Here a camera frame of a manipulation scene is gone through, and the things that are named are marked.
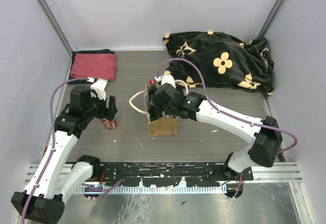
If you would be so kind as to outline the dark cola bottle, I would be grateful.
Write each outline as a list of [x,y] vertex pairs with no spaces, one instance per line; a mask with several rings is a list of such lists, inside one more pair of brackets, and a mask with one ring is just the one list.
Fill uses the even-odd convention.
[[152,95],[155,94],[157,90],[157,81],[155,79],[150,79],[149,80],[149,90],[148,90],[148,97],[149,97],[149,102],[152,103]]

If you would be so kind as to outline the red soda can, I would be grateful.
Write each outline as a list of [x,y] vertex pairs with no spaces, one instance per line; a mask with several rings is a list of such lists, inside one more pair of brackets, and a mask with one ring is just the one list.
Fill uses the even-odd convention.
[[103,118],[101,121],[107,130],[113,130],[117,127],[117,120],[115,118],[112,120]]

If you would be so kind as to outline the green glass bottle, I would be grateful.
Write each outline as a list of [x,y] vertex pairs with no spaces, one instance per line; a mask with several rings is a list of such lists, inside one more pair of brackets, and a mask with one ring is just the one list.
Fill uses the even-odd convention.
[[150,115],[150,121],[156,121],[158,119],[156,112],[155,112],[155,108],[152,104],[149,105],[149,109],[148,109],[148,113]]

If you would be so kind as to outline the brown canvas bag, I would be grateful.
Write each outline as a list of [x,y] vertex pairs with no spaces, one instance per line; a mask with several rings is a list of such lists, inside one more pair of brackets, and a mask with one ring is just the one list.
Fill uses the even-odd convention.
[[[146,115],[148,122],[148,131],[149,136],[165,136],[177,133],[177,118],[171,117],[162,117],[156,121],[150,121],[150,115],[148,113],[149,105],[152,104],[149,102],[148,97],[149,83],[145,85],[145,89],[137,92],[129,99],[129,105],[137,112]],[[134,98],[139,95],[143,95],[143,102],[145,110],[141,110],[133,104]]]

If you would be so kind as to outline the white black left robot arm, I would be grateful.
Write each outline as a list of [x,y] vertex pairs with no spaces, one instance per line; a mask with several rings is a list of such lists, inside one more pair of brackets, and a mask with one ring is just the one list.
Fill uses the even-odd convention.
[[53,123],[52,139],[34,173],[22,192],[14,192],[11,203],[21,222],[58,223],[65,204],[86,181],[97,181],[102,175],[99,158],[83,155],[70,172],[60,178],[67,158],[82,132],[93,119],[112,121],[117,113],[116,97],[106,96],[105,89],[75,86],[70,102]]

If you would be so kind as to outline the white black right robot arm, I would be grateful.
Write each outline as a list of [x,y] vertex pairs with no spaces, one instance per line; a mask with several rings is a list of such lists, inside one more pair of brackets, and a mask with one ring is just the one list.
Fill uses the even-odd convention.
[[275,118],[248,117],[227,108],[217,108],[205,96],[196,92],[184,95],[171,84],[160,86],[150,97],[155,113],[178,116],[217,126],[231,132],[247,142],[238,152],[229,154],[223,165],[223,173],[229,180],[235,180],[245,169],[259,165],[272,167],[282,143],[282,136]]

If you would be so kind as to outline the red folded cloth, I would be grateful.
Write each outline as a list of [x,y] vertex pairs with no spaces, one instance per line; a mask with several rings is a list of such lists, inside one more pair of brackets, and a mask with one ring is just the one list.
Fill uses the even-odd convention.
[[114,81],[117,56],[112,53],[78,53],[74,58],[70,76],[91,77]]

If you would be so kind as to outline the black floral blanket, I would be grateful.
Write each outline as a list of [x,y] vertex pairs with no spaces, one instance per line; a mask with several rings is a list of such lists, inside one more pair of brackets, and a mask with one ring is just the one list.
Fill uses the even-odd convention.
[[183,32],[162,41],[174,59],[165,73],[190,88],[206,85],[267,96],[274,91],[274,62],[266,38],[246,43],[221,32]]

